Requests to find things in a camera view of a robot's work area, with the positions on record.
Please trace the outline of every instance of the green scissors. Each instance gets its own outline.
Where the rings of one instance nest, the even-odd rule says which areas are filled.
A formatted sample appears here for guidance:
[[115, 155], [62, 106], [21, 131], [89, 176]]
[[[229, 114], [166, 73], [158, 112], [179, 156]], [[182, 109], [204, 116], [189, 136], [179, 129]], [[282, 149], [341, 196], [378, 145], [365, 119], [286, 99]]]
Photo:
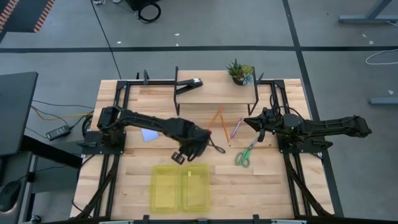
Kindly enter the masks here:
[[250, 166], [250, 151], [253, 149], [254, 145], [257, 143], [257, 138], [250, 144], [250, 146], [243, 152], [238, 153], [235, 157], [235, 165], [242, 165], [244, 168]]

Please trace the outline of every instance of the black metal frame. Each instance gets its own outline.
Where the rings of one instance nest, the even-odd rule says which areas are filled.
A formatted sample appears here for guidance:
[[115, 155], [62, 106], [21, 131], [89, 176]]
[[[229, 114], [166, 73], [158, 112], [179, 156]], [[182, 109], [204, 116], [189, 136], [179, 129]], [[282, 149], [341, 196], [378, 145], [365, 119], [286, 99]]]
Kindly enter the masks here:
[[[253, 67], [253, 80], [254, 80], [254, 94], [256, 97], [256, 102], [253, 104], [253, 107], [250, 109], [250, 104], [248, 104], [248, 113], [249, 116], [253, 113], [254, 109], [257, 106], [257, 103], [259, 102], [259, 92], [257, 90], [257, 80], [256, 80], [256, 69]], [[175, 67], [175, 78], [174, 78], [174, 107], [175, 107], [175, 112], [177, 113], [177, 116], [180, 116], [180, 104], [177, 103], [177, 82], [178, 82], [178, 66]]]
[[[275, 103], [275, 106], [279, 107], [279, 101], [277, 98], [277, 88], [280, 89], [280, 94], [282, 96], [282, 102], [283, 105], [285, 106], [285, 113], [289, 113], [289, 103], [287, 101], [287, 95], [286, 95], [286, 90], [285, 90], [285, 85], [283, 80], [260, 80], [257, 83], [258, 85], [270, 85], [273, 100]], [[118, 81], [116, 85], [116, 92], [115, 92], [115, 97], [114, 97], [114, 106], [119, 104], [119, 98], [121, 94], [121, 90], [125, 89], [124, 92], [124, 99], [123, 99], [123, 108], [127, 108], [128, 100], [129, 100], [129, 93], [130, 93], [130, 88], [134, 85], [174, 85], [174, 92], [176, 90], [176, 85], [175, 85], [175, 80], [134, 80], [134, 81]], [[177, 109], [177, 104], [175, 101], [175, 95], [174, 95], [174, 103], [175, 107]], [[284, 148], [279, 148], [280, 152], [282, 153], [285, 149]], [[357, 218], [340, 218], [340, 217], [316, 217], [312, 216], [311, 214], [311, 205], [309, 204], [309, 200], [312, 199], [314, 201], [314, 197], [312, 194], [309, 192], [309, 190], [305, 187], [305, 180], [304, 180], [304, 175], [303, 175], [303, 169], [301, 165], [301, 160], [300, 160], [300, 155], [293, 154], [293, 158], [295, 159], [295, 165], [296, 165], [296, 171], [297, 174], [292, 175], [292, 169], [294, 170], [292, 163], [290, 161], [290, 153], [288, 152], [283, 152], [283, 157], [285, 161], [285, 168], [287, 172], [287, 180], [288, 180], [288, 185], [289, 185], [289, 191], [290, 191], [290, 198], [292, 201], [292, 210], [294, 213], [294, 220], [302, 220], [305, 222], [302, 223], [357, 223], [357, 224], [365, 224], [365, 223], [395, 223], [392, 221], [382, 221], [382, 220], [365, 220], [365, 219], [357, 219]], [[114, 164], [116, 165], [116, 168], [118, 168], [119, 165], [119, 159], [120, 155], [115, 155], [114, 156]], [[108, 163], [109, 163], [109, 155], [104, 155], [104, 160], [103, 160], [103, 165], [101, 168], [101, 176], [99, 178], [99, 186], [101, 183], [103, 183], [105, 176], [106, 176], [106, 170], [108, 168]], [[99, 222], [105, 222], [105, 221], [111, 221], [111, 212], [112, 212], [112, 205], [113, 205], [113, 197], [114, 197], [114, 190], [115, 190], [115, 185], [116, 185], [116, 178], [117, 178], [117, 169], [116, 169], [116, 174], [114, 175], [114, 178], [111, 180], [110, 183], [110, 188], [109, 188], [109, 195], [108, 195], [108, 201], [106, 203], [106, 215], [104, 217], [99, 216], [100, 212], [100, 207], [101, 207], [101, 200], [98, 200], [98, 203], [95, 207], [93, 218], [81, 218], [81, 219], [72, 219], [72, 220], [65, 220], [65, 221], [60, 221], [60, 222], [52, 222], [52, 223], [47, 223], [47, 224], [66, 224], [66, 223], [84, 223], [84, 224], [97, 224]], [[295, 183], [299, 188], [302, 190], [302, 197], [303, 197], [303, 202], [304, 202], [304, 208], [305, 208], [305, 215], [300, 214], [299, 210], [299, 203], [297, 200], [297, 194], [295, 191]], [[127, 223], [138, 223], [138, 224], [148, 224], [148, 223], [236, 223], [236, 224], [243, 224], [243, 223], [255, 223], [255, 224], [260, 224], [260, 223], [283, 223], [281, 220], [278, 219], [260, 219], [259, 215], [253, 215], [253, 219], [247, 219], [247, 220], [150, 220], [148, 215], [144, 215], [142, 220], [129, 220], [126, 221]]]

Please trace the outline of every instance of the yellow plastic container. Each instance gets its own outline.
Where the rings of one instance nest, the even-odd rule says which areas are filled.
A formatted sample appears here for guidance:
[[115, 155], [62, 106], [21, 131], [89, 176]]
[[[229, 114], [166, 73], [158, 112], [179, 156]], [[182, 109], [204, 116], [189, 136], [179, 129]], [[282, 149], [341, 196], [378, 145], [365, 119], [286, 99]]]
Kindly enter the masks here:
[[207, 165], [189, 165], [181, 172], [181, 210], [208, 212], [210, 210], [210, 175]]
[[180, 199], [180, 166], [155, 166], [150, 180], [150, 210], [175, 213]]

